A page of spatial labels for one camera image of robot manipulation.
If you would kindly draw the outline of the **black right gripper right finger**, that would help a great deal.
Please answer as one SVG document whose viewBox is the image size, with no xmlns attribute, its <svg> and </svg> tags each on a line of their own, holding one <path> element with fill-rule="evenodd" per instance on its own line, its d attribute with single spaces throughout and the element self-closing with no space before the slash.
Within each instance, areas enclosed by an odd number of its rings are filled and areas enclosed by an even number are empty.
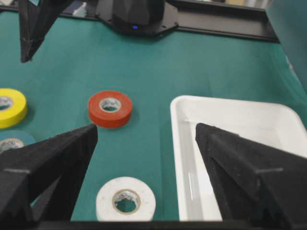
<svg viewBox="0 0 307 230">
<path fill-rule="evenodd" d="M 306 158 L 203 123 L 195 139 L 223 219 L 306 225 Z"/>
</svg>

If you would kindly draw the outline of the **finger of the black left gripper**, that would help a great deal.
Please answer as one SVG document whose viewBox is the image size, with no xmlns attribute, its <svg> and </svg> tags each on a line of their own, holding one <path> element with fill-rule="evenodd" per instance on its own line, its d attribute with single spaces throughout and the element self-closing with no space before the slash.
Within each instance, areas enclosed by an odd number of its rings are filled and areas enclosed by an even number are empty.
<svg viewBox="0 0 307 230">
<path fill-rule="evenodd" d="M 41 0 L 38 6 L 28 3 L 30 16 L 29 60 L 43 43 L 55 20 L 72 3 L 73 0 Z"/>
<path fill-rule="evenodd" d="M 36 6 L 28 0 L 19 0 L 19 25 L 21 62 L 30 61 L 35 53 L 35 36 L 33 35 L 36 21 Z"/>
</svg>

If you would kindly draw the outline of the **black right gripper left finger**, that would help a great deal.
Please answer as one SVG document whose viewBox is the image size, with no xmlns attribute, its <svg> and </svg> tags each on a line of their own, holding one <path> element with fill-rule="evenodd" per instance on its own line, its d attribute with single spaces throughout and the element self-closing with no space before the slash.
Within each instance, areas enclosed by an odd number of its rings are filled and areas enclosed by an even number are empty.
<svg viewBox="0 0 307 230">
<path fill-rule="evenodd" d="M 98 141 L 90 124 L 0 155 L 0 221 L 70 220 Z"/>
</svg>

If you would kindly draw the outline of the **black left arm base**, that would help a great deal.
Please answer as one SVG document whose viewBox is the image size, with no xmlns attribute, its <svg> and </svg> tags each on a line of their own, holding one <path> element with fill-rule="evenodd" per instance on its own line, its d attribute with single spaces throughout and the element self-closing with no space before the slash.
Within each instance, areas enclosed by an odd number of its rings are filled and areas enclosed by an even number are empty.
<svg viewBox="0 0 307 230">
<path fill-rule="evenodd" d="M 95 16 L 130 35 L 154 36 L 178 27 L 178 9 L 165 0 L 100 0 Z"/>
</svg>

